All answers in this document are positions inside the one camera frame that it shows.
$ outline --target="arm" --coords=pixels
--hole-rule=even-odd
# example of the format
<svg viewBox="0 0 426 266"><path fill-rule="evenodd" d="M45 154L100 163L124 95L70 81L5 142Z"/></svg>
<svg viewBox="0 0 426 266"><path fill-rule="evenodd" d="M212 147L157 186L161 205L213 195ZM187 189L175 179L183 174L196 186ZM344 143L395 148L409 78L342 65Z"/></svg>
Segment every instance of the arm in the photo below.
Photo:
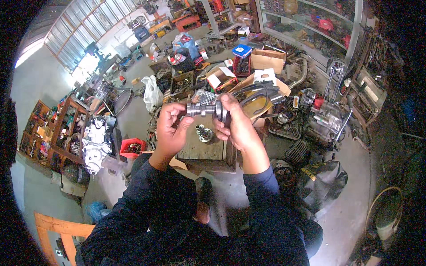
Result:
<svg viewBox="0 0 426 266"><path fill-rule="evenodd" d="M120 243L135 234L146 234L150 213L155 207L153 192L157 187L156 181L167 170L173 156L185 145L186 130L193 122L191 117L178 120L183 110L185 106L179 103L163 106L157 125L157 149L132 176L129 187L111 213L99 221L83 242L76 261L84 265L99 265Z"/></svg>
<svg viewBox="0 0 426 266"><path fill-rule="evenodd" d="M258 246L255 261L264 265L272 261L284 265L308 264L303 233L296 226L292 210L280 196L268 155L256 130L233 96L223 94L221 102L231 114L230 129L217 120L213 123L216 135L232 141L242 154L244 184L252 208L250 229Z"/></svg>

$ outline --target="person's right hand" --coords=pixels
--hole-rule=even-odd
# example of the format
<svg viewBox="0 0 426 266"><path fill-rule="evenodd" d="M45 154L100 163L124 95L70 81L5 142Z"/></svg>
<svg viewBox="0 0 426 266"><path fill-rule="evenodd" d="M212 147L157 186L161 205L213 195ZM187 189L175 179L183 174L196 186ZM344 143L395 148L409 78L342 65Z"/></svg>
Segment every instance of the person's right hand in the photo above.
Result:
<svg viewBox="0 0 426 266"><path fill-rule="evenodd" d="M235 148L245 152L251 150L262 142L254 129L250 119L244 114L239 102L231 94L221 94L220 101L231 115L231 126L225 128L225 124L213 119L216 136L221 140L230 140Z"/></svg>

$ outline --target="black bag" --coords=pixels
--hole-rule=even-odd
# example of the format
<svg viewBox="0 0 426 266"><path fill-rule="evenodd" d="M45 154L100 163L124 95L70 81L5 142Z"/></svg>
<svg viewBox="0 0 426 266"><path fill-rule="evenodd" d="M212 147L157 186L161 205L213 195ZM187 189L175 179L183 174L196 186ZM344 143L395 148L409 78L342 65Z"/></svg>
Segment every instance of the black bag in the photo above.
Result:
<svg viewBox="0 0 426 266"><path fill-rule="evenodd" d="M318 219L339 197L348 182L348 174L338 161L311 163L300 170L300 197Z"/></svg>

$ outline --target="person's left hand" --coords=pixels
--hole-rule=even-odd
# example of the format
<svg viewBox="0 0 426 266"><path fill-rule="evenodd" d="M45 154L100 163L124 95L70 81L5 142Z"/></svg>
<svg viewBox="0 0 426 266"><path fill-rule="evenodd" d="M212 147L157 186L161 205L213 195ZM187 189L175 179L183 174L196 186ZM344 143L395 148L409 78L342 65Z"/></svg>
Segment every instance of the person's left hand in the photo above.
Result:
<svg viewBox="0 0 426 266"><path fill-rule="evenodd" d="M186 106L181 103L171 103L161 108L157 121L158 145L156 151L164 156L174 156L186 143L186 132L194 122L192 117L184 117Z"/></svg>

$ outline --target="blue plastic bag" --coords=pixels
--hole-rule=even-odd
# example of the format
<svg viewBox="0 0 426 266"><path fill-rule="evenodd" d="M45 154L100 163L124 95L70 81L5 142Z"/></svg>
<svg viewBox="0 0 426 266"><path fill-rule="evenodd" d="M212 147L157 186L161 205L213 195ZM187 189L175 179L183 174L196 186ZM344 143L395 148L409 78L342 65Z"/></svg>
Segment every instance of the blue plastic bag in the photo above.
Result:
<svg viewBox="0 0 426 266"><path fill-rule="evenodd" d="M191 40L185 43L182 42L181 38L183 35L191 38ZM181 32L178 36L175 37L175 40L173 41L173 51L176 51L177 49L182 47L188 48L189 54L191 55L192 60L195 60L196 58L201 56L200 53L198 52L197 46L195 45L194 38L192 38L192 36L189 35L187 32Z"/></svg>
<svg viewBox="0 0 426 266"><path fill-rule="evenodd" d="M103 216L101 210L106 209L107 206L103 202L95 201L86 206L86 213L92 219L92 222L97 223Z"/></svg>

